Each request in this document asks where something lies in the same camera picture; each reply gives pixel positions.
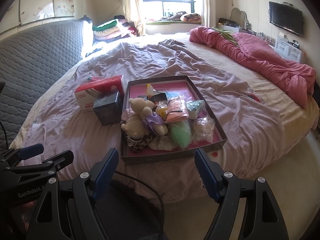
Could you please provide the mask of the leopard print scrunchie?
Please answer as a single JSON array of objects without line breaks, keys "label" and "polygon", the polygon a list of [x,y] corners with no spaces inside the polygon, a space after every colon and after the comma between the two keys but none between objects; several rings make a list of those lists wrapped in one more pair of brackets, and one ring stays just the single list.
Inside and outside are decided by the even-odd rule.
[{"label": "leopard print scrunchie", "polygon": [[142,151],[151,141],[153,141],[154,138],[154,134],[145,135],[140,139],[133,139],[130,136],[126,137],[128,147],[133,153]]}]

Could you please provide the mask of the cream plush rabbit toy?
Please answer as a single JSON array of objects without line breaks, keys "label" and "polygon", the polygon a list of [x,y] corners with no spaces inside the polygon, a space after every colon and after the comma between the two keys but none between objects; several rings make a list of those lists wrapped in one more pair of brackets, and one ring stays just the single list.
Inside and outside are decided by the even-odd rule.
[{"label": "cream plush rabbit toy", "polygon": [[129,98],[130,105],[121,129],[134,140],[142,139],[151,133],[165,136],[168,128],[165,121],[153,111],[156,106],[152,101],[143,98]]}]

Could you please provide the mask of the white floral scrunchie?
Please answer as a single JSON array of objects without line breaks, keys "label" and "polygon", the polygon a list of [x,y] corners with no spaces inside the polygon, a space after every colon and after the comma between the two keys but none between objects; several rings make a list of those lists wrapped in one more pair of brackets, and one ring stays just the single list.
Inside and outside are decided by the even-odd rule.
[{"label": "white floral scrunchie", "polygon": [[148,143],[148,147],[155,151],[172,151],[177,148],[171,137],[167,135],[156,137]]}]

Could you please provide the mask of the clear bag beige item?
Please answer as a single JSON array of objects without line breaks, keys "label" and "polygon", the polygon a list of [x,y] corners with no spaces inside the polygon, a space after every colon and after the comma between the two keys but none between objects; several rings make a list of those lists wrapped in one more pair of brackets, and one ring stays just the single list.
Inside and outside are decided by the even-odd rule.
[{"label": "clear bag beige item", "polygon": [[213,142],[215,121],[210,116],[194,120],[192,125],[193,142]]}]

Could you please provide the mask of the clear bag green plush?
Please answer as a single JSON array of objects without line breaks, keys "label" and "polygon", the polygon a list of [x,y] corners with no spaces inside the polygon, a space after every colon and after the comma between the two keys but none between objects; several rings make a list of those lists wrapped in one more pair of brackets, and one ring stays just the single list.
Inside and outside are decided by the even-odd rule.
[{"label": "clear bag green plush", "polygon": [[169,124],[170,136],[175,145],[186,149],[191,143],[191,127],[188,120],[172,122]]}]

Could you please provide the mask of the orange plush item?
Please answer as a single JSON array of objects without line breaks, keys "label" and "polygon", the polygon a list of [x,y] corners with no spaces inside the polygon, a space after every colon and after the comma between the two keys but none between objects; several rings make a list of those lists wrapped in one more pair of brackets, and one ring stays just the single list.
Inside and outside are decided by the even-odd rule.
[{"label": "orange plush item", "polygon": [[168,102],[167,123],[184,121],[189,118],[184,96],[176,96]]}]

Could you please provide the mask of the green white tissue pack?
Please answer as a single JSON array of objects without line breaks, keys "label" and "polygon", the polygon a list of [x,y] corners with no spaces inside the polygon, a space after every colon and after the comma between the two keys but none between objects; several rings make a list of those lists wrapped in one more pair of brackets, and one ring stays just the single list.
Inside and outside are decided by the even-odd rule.
[{"label": "green white tissue pack", "polygon": [[205,102],[204,100],[188,101],[186,106],[189,113],[189,119],[194,120],[197,119],[201,111],[204,109]]}]

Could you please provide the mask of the red white tissue box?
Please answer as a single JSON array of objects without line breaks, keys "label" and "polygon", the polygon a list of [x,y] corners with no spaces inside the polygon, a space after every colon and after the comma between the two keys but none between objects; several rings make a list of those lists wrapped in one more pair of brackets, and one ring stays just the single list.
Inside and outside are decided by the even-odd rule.
[{"label": "red white tissue box", "polygon": [[80,85],[74,92],[76,101],[82,112],[93,111],[94,103],[100,94],[118,90],[121,96],[125,94],[125,80],[123,75],[107,77],[94,82]]}]

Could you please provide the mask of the dark blue small box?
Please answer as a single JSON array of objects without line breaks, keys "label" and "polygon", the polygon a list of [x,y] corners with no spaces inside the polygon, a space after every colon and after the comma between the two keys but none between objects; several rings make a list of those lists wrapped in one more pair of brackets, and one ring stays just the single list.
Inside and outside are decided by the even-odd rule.
[{"label": "dark blue small box", "polygon": [[120,123],[122,114],[120,92],[114,90],[100,94],[94,103],[93,111],[103,126]]}]

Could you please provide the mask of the strawberry embroidered patch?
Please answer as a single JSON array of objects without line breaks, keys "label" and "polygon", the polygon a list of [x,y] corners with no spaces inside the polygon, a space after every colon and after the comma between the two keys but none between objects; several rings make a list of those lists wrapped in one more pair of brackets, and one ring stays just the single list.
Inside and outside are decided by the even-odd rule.
[{"label": "strawberry embroidered patch", "polygon": [[98,81],[98,80],[100,80],[99,77],[89,77],[89,78],[88,78],[88,81],[89,81],[89,82],[94,82],[94,81]]}]

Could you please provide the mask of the grey quilted headboard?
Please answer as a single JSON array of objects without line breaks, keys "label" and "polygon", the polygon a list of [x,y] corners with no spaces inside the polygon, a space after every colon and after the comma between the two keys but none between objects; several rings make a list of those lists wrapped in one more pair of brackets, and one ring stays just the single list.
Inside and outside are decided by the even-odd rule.
[{"label": "grey quilted headboard", "polygon": [[1,40],[1,150],[15,139],[35,102],[82,60],[92,20],[51,22]]}]

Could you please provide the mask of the pink quilt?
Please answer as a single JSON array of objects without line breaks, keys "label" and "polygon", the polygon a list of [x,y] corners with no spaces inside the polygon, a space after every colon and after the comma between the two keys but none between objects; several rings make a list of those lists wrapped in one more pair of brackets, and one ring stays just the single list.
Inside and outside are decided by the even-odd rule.
[{"label": "pink quilt", "polygon": [[315,69],[307,64],[282,58],[267,42],[247,33],[228,34],[200,26],[190,31],[190,42],[222,52],[278,86],[300,107],[307,107],[316,81]]}]

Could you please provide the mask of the stack of folded blankets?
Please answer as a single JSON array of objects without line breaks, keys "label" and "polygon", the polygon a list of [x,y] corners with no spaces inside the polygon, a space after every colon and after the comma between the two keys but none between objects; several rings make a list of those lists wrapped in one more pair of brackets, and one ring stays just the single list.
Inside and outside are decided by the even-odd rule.
[{"label": "stack of folded blankets", "polygon": [[92,28],[96,41],[113,42],[122,38],[139,37],[133,22],[125,16],[117,15],[114,19]]}]

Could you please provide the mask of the cream curtain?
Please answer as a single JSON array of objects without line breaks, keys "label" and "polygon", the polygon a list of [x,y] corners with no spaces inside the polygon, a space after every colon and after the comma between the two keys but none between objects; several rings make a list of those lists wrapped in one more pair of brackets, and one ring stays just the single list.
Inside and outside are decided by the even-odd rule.
[{"label": "cream curtain", "polygon": [[146,34],[143,0],[122,0],[124,16],[135,24],[139,36]]}]

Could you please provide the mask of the white drawer cabinet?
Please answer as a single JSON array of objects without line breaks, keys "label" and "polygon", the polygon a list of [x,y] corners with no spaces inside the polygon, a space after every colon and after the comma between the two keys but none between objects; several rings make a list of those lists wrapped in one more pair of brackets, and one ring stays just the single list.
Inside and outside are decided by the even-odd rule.
[{"label": "white drawer cabinet", "polygon": [[289,44],[285,38],[276,38],[274,51],[286,60],[295,61],[298,63],[306,62],[306,54],[302,50]]}]

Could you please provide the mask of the clothes on window sill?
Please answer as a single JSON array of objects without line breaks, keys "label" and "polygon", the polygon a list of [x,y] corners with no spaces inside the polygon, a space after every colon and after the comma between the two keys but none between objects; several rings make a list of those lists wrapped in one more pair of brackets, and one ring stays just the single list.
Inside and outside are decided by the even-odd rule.
[{"label": "clothes on window sill", "polygon": [[197,13],[186,13],[185,11],[180,11],[175,14],[162,17],[160,21],[181,21],[186,23],[200,24],[202,22],[202,17]]}]

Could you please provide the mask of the black wall television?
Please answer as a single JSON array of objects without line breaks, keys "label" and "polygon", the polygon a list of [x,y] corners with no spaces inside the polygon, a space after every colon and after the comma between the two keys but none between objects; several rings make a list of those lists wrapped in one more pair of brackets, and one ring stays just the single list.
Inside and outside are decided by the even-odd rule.
[{"label": "black wall television", "polygon": [[269,22],[295,35],[304,35],[303,12],[293,6],[269,1]]}]

